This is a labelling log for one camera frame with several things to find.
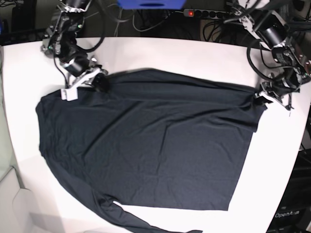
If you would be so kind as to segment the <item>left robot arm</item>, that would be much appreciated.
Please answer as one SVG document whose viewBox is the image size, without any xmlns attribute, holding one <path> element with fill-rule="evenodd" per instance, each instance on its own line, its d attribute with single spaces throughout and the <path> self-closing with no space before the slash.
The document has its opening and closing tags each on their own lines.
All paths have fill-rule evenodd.
<svg viewBox="0 0 311 233">
<path fill-rule="evenodd" d="M 286 21 L 276 12 L 282 6 L 282 1 L 271 0 L 261 5 L 259 0 L 234 0 L 231 6 L 232 16 L 226 18 L 224 23 L 239 21 L 254 40 L 248 45 L 246 57 L 250 67 L 263 80 L 260 84 L 256 98 L 267 95 L 279 104 L 284 96 L 288 96 L 288 103 L 284 108 L 293 109 L 292 94 L 299 92 L 300 87 L 311 81 L 311 62 L 302 52 Z M 279 70 L 278 75 L 263 74 L 252 62 L 250 53 L 254 45 L 267 49 L 277 66 L 263 65 L 268 70 Z"/>
</svg>

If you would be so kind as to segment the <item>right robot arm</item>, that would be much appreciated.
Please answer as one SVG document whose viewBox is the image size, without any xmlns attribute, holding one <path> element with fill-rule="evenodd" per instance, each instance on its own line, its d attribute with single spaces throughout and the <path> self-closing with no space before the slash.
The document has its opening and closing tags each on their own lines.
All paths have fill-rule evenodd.
<svg viewBox="0 0 311 233">
<path fill-rule="evenodd" d="M 63 0 L 57 5 L 42 40 L 41 51 L 45 56 L 58 60 L 58 70 L 65 69 L 65 87 L 60 90 L 61 98 L 67 101 L 78 99 L 78 87 L 89 85 L 99 92 L 108 92 L 110 88 L 107 71 L 88 54 L 94 52 L 103 43 L 102 33 L 97 44 L 84 49 L 77 44 L 76 36 L 82 30 L 85 13 L 90 5 L 94 5 L 101 18 L 105 18 L 104 10 L 97 0 Z"/>
</svg>

